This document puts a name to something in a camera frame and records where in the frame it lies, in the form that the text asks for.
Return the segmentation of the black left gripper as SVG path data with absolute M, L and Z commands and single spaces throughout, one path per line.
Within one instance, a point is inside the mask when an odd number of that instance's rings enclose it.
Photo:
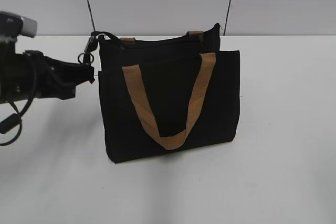
M 76 96 L 76 84 L 93 83 L 94 67 L 71 63 L 44 55 L 29 59 L 23 54 L 14 55 L 14 100 L 27 100 L 33 88 L 33 67 L 37 73 L 35 98 L 68 100 Z

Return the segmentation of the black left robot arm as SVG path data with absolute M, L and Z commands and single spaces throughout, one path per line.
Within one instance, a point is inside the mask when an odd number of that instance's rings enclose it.
M 71 63 L 45 56 L 41 51 L 15 52 L 17 39 L 1 35 L 1 104 L 11 93 L 14 101 L 37 99 L 72 99 L 76 86 L 93 83 L 91 65 Z

